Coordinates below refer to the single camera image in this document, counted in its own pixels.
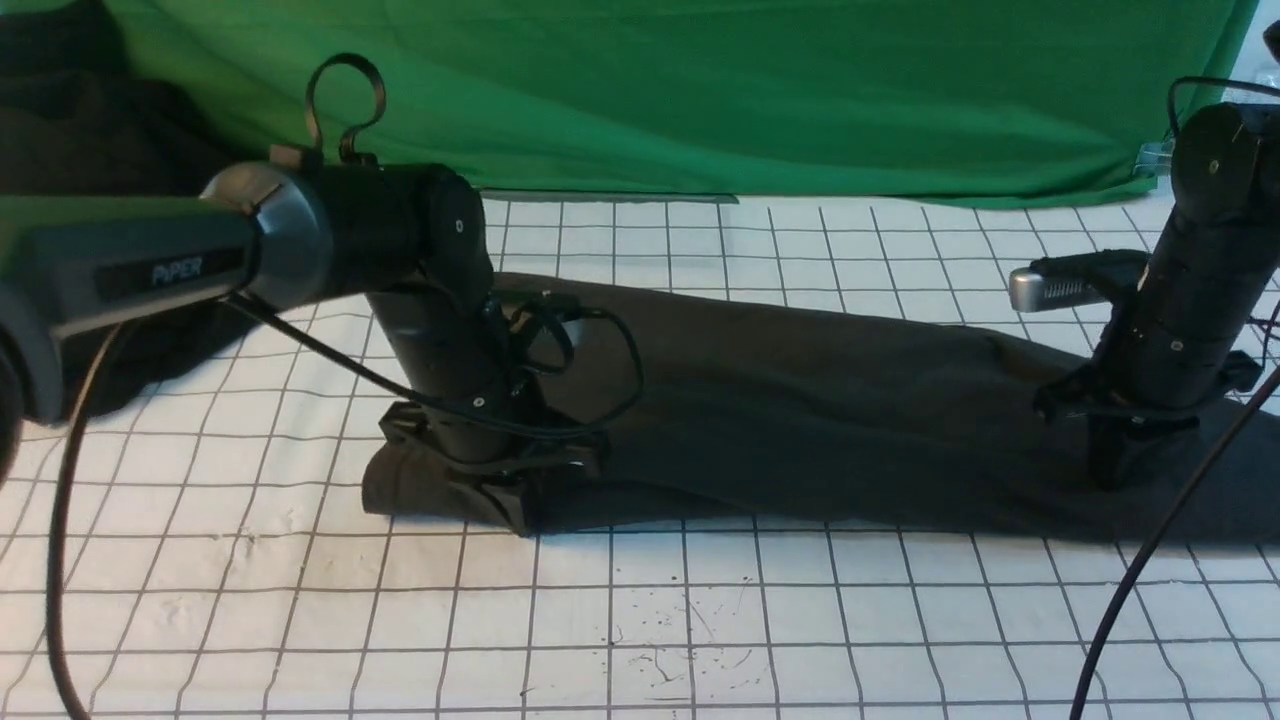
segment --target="black cable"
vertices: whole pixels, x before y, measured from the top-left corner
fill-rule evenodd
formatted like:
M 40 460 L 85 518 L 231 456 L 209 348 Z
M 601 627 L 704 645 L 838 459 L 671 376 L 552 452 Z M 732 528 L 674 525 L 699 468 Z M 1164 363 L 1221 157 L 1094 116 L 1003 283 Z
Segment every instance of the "black cable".
M 1276 323 L 1280 322 L 1280 300 L 1276 301 L 1276 306 L 1271 310 L 1271 319 L 1266 320 L 1266 324 L 1260 324 L 1262 328 L 1262 365 L 1266 366 L 1267 359 L 1271 357 L 1271 338 L 1276 333 Z
M 128 340 L 133 324 L 119 324 L 106 333 L 97 355 L 84 374 L 79 396 L 70 414 L 63 466 L 58 471 L 54 491 L 54 512 L 49 523 L 49 575 L 45 579 L 45 637 L 49 643 L 49 669 L 54 675 L 58 698 L 63 701 L 72 720 L 90 720 L 88 711 L 76 694 L 70 669 L 67 666 L 67 646 L 63 643 L 63 591 L 65 589 L 67 516 L 72 505 L 72 484 L 76 480 L 76 462 L 79 460 L 84 429 L 88 427 L 90 407 L 97 388 L 97 379 L 111 365 Z
M 1160 521 L 1156 528 L 1155 534 L 1152 534 L 1146 543 L 1138 550 L 1137 555 L 1133 556 L 1133 562 L 1129 564 L 1129 569 L 1125 571 L 1124 578 L 1120 579 L 1120 585 L 1116 588 L 1115 594 L 1111 597 L 1111 603 L 1107 605 L 1107 611 L 1102 615 L 1102 620 L 1098 623 L 1098 629 L 1093 634 L 1093 642 L 1089 644 L 1089 652 L 1084 657 L 1084 667 L 1080 670 L 1080 680 L 1075 687 L 1075 700 L 1071 702 L 1070 720 L 1080 720 L 1084 714 L 1084 703 L 1089 697 L 1089 685 L 1093 683 L 1093 673 L 1098 669 L 1098 661 L 1102 659 L 1102 647 L 1107 642 L 1107 635 L 1111 634 L 1111 628 L 1115 626 L 1116 619 L 1120 618 L 1120 609 L 1124 607 L 1125 600 L 1133 592 L 1134 585 L 1138 583 L 1138 575 L 1142 574 L 1143 568 L 1151 560 L 1152 555 L 1156 553 L 1156 547 L 1165 534 L 1169 533 L 1169 528 L 1174 524 L 1174 519 L 1181 512 L 1183 507 L 1190 500 L 1192 493 L 1199 487 L 1199 484 L 1208 475 L 1208 470 L 1217 462 L 1217 459 L 1222 456 L 1235 436 L 1240 434 L 1244 425 L 1262 409 L 1262 405 L 1268 397 L 1276 391 L 1276 386 L 1280 386 L 1280 366 L 1271 372 L 1266 380 L 1258 387 L 1253 398 L 1245 404 L 1244 410 L 1235 419 L 1234 423 L 1222 433 L 1222 437 L 1217 439 L 1204 460 L 1201 461 L 1196 471 L 1192 473 L 1187 484 L 1179 491 L 1178 498 L 1174 500 L 1172 507 L 1169 509 L 1169 514 L 1165 519 Z
M 1231 90 L 1244 90 L 1248 92 L 1257 92 L 1258 95 L 1270 95 L 1271 97 L 1280 97 L 1280 88 L 1275 88 L 1266 85 L 1258 85 L 1256 82 L 1244 82 L 1240 79 L 1225 79 L 1216 77 L 1199 77 L 1188 76 L 1180 77 L 1169 86 L 1169 96 L 1165 100 L 1165 110 L 1169 113 L 1169 132 L 1176 138 L 1178 133 L 1181 131 L 1178 123 L 1178 90 L 1184 85 L 1207 85 L 1211 87 L 1222 87 Z
M 323 356 L 330 363 L 334 363 L 342 368 L 346 368 L 347 370 L 351 370 L 356 375 L 365 378 L 366 380 L 385 389 L 387 392 L 390 392 L 392 395 L 397 395 L 404 400 L 416 402 L 424 407 L 430 407 L 433 410 L 439 410 L 440 413 L 448 413 L 451 415 L 456 415 L 460 419 L 466 420 L 468 423 L 475 423 L 476 425 L 481 425 L 503 433 L 511 433 L 513 436 L 527 437 L 532 439 L 559 441 L 559 439 L 573 439 L 582 437 L 585 434 L 596 433 L 605 429 L 611 423 L 625 415 L 631 407 L 634 407 L 640 401 L 640 397 L 644 395 L 644 366 L 643 366 L 643 360 L 640 359 L 640 348 L 636 346 L 635 337 L 631 334 L 630 328 L 627 328 L 626 323 L 623 323 L 621 318 L 618 318 L 617 315 L 614 315 L 608 310 L 603 310 L 599 307 L 584 307 L 581 311 L 581 316 L 588 320 L 608 320 L 618 329 L 618 333 L 622 334 L 623 342 L 626 342 L 627 345 L 627 352 L 631 355 L 631 363 L 635 368 L 636 389 L 635 392 L 631 393 L 628 398 L 623 400 L 621 404 L 614 406 L 613 410 L 605 413 L 596 420 L 593 420 L 590 423 L 584 423 L 573 428 L 541 428 L 538 425 L 526 425 L 522 423 L 509 423 L 507 420 L 497 420 L 494 418 L 488 418 L 485 415 L 476 413 L 470 404 L 463 405 L 460 402 L 452 402 L 449 400 L 444 400 L 442 397 L 429 397 L 412 388 L 407 388 L 394 380 L 390 380 L 370 370 L 369 368 L 361 365 L 356 360 L 347 357 L 346 355 L 334 350 L 333 347 L 329 347 L 328 345 L 320 342 L 319 340 L 294 328 L 289 323 L 276 318 L 275 313 L 273 313 L 269 307 L 265 307 L 259 302 L 255 302 L 247 297 L 233 295 L 225 299 L 224 302 L 227 302 L 236 310 L 244 313 L 250 318 L 253 318 L 261 322 L 262 324 L 279 331 L 280 333 L 285 334 L 289 340 L 293 340 L 300 345 L 302 345 L 302 347 L 315 351 L 317 355 Z

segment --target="black fabric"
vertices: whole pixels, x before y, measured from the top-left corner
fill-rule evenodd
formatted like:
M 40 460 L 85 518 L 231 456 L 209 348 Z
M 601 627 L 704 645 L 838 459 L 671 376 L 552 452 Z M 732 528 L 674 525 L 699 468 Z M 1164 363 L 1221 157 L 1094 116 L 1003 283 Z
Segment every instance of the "black fabric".
M 1080 357 L 973 328 L 525 275 L 499 286 L 613 310 L 648 379 L 644 401 L 609 433 L 604 477 L 538 488 L 531 532 L 756 514 L 1140 541 L 1242 409 L 1224 400 L 1198 434 L 1132 452 L 1123 488 L 1105 492 L 1087 475 L 1084 421 L 1046 427 L 1030 410 L 1036 388 Z M 620 338 L 591 327 L 573 369 L 545 383 L 548 401 L 579 420 L 599 416 L 630 392 L 627 366 Z M 1170 538 L 1280 539 L 1276 457 L 1280 419 L 1260 415 Z M 397 514 L 494 520 L 442 477 L 429 455 L 388 445 L 366 473 L 366 506 L 380 493 Z
M 215 140 L 179 88 L 129 74 L 124 41 L 100 0 L 0 15 L 0 193 L 197 195 L 241 155 Z M 252 327 L 220 305 L 148 320 L 104 379 L 93 414 L 195 369 Z M 64 342 L 69 389 L 104 333 Z M 69 405 L 74 392 L 67 395 Z

